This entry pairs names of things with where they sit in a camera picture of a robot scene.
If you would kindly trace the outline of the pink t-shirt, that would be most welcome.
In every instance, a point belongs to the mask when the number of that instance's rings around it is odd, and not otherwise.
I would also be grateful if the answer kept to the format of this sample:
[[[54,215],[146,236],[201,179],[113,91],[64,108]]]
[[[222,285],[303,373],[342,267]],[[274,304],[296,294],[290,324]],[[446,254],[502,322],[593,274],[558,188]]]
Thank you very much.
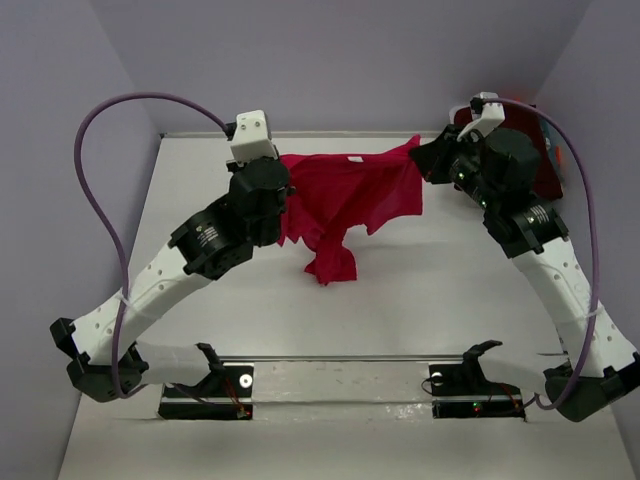
[[[279,244],[302,241],[314,254],[305,272],[317,283],[355,281],[348,230],[363,225],[373,235],[387,222],[423,212],[423,179],[409,152],[421,137],[378,154],[287,154],[282,163],[295,193],[287,199]]]

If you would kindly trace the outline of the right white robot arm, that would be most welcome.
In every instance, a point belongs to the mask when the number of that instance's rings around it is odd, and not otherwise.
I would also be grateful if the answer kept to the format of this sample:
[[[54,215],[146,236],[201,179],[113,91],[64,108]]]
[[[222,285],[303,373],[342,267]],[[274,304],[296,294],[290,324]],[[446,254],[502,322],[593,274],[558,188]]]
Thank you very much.
[[[441,385],[482,392],[506,383],[546,397],[565,419],[581,422],[639,387],[639,351],[600,302],[595,277],[585,276],[569,231],[552,203],[534,191],[541,157],[529,137],[498,128],[461,138],[449,125],[409,156],[430,184],[453,184],[483,211],[483,224],[524,275],[551,318],[566,355],[518,353],[500,360],[498,340],[470,347]]]

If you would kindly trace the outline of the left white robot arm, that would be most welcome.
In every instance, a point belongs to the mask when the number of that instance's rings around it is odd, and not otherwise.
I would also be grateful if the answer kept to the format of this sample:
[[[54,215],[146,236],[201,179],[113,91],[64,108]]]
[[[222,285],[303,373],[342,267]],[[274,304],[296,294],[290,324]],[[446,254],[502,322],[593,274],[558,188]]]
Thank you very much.
[[[201,398],[225,382],[210,344],[175,347],[139,338],[188,296],[251,260],[255,248],[280,239],[292,192],[287,167],[263,157],[229,169],[228,192],[181,224],[134,280],[90,313],[51,325],[56,347],[70,359],[75,389],[105,403],[159,384]]]

